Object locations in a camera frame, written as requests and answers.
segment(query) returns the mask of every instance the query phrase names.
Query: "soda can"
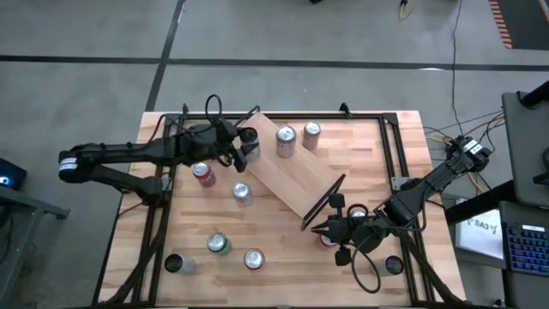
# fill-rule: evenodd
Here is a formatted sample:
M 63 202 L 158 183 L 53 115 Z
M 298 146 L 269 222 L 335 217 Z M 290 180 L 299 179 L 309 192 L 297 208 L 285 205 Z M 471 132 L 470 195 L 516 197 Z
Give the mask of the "soda can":
M 243 182 L 238 182 L 232 188 L 232 194 L 237 200 L 237 205 L 240 207 L 250 206 L 253 202 L 253 196 L 251 195 L 251 187 Z
M 192 167 L 192 174 L 205 188 L 215 185 L 215 174 L 212 167 L 206 163 L 198 163 Z
M 196 273 L 195 261 L 185 254 L 171 254 L 166 258 L 164 267 L 170 273 L 194 275 Z
M 358 217 L 363 217 L 363 216 L 366 216 L 366 212 L 363 209 L 356 208 L 356 209 L 351 210 L 351 217 L 352 218 L 358 218 Z
M 257 147 L 255 147 L 253 150 L 251 150 L 250 153 L 246 155 L 246 159 L 248 160 L 248 162 L 257 161 L 261 155 L 261 151 L 259 149 L 259 136 L 257 135 L 256 129 L 245 129 L 244 132 L 242 132 L 242 134 L 240 135 L 240 141 L 242 142 L 242 146 L 257 143 Z
M 303 128 L 303 147 L 313 150 L 320 139 L 320 124 L 309 122 Z
M 284 125 L 276 131 L 276 154 L 280 158 L 289 158 L 295 151 L 295 130 L 289 126 Z
M 244 255 L 244 265 L 249 270 L 259 270 L 265 264 L 265 255 L 259 249 L 249 249 Z
M 389 256 L 373 261 L 380 276 L 396 276 L 404 270 L 404 263 L 400 257 Z
M 321 249 L 331 248 L 336 245 L 337 243 L 332 242 L 332 240 L 330 240 L 328 236 L 318 235 L 317 237 L 317 246 Z
M 209 235 L 206 244 L 211 252 L 221 256 L 227 255 L 232 249 L 231 240 L 219 232 Z

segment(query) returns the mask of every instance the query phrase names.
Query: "butcher block tabletop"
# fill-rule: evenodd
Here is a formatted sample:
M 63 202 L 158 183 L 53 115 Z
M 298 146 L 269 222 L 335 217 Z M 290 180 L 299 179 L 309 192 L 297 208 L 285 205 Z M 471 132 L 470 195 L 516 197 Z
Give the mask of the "butcher block tabletop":
M 411 177 L 421 178 L 432 170 L 432 166 L 419 112 L 395 113 L 398 115 L 409 173 Z M 161 114 L 143 114 L 138 142 L 146 142 L 150 138 Z M 299 135 L 308 121 L 311 120 L 274 120 L 277 125 L 290 124 Z M 370 210 L 378 206 L 390 195 L 378 121 L 318 119 L 316 122 L 322 126 L 322 133 L 318 147 L 311 152 L 337 173 L 347 175 L 339 190 L 345 195 L 347 206 L 362 203 Z M 395 141 L 391 126 L 387 128 L 398 175 L 400 168 Z M 189 167 L 179 166 L 177 169 L 163 258 L 172 253 L 188 255 L 196 262 L 196 274 L 172 274 L 162 268 L 155 305 L 410 305 L 404 272 L 398 276 L 382 277 L 379 293 L 367 294 L 353 279 L 350 265 L 335 265 L 334 253 L 337 249 L 321 249 L 314 233 L 308 229 L 300 230 L 301 217 L 250 172 L 237 173 L 234 167 L 222 167 L 214 161 L 209 164 L 217 178 L 216 185 L 210 188 L 202 188 Z M 149 163 L 134 163 L 130 166 L 130 173 L 147 177 L 154 175 L 154 169 L 155 166 Z M 247 208 L 237 206 L 232 197 L 232 187 L 238 181 L 251 186 L 254 200 Z M 119 211 L 139 202 L 137 195 L 125 195 Z M 147 210 L 146 206 L 140 206 L 118 219 L 100 285 L 99 301 L 113 296 L 135 267 Z M 325 221 L 326 214 L 331 211 L 327 206 L 310 227 Z M 423 239 L 427 259 L 451 291 L 464 299 L 443 209 L 427 203 L 425 211 L 428 224 Z M 215 255 L 206 247 L 207 237 L 214 232 L 222 232 L 231 240 L 232 251 L 228 255 Z M 244 254 L 250 248 L 258 248 L 265 255 L 266 262 L 260 270 L 248 270 L 244 265 Z M 369 254 L 372 259 L 388 255 L 401 257 L 400 242 L 393 236 L 386 238 Z M 145 273 L 143 299 L 148 296 L 152 264 L 151 261 Z M 357 271 L 368 288 L 376 286 L 370 264 L 360 255 L 357 257 Z M 424 300 L 416 263 L 413 271 L 419 297 Z

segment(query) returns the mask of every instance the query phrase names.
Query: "blue backlit keyboard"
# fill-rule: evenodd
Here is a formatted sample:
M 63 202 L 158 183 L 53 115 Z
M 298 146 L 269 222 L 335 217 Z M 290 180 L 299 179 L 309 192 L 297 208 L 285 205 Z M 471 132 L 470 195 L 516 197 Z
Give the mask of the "blue backlit keyboard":
M 549 276 L 549 229 L 505 224 L 505 253 L 511 270 Z

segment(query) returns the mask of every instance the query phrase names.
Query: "green can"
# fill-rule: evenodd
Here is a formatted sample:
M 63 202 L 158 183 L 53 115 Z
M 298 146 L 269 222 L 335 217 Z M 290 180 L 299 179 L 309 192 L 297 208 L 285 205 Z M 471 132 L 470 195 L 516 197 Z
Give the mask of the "green can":
M 221 256 L 227 255 L 232 249 L 231 240 L 219 232 L 209 235 L 206 245 L 211 252 Z

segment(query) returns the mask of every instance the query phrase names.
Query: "blue light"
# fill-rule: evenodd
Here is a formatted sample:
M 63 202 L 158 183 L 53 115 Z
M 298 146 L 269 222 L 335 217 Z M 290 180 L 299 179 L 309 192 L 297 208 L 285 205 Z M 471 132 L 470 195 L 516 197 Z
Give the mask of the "blue light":
M 10 183 L 11 179 L 6 176 L 0 176 L 0 185 L 9 185 Z

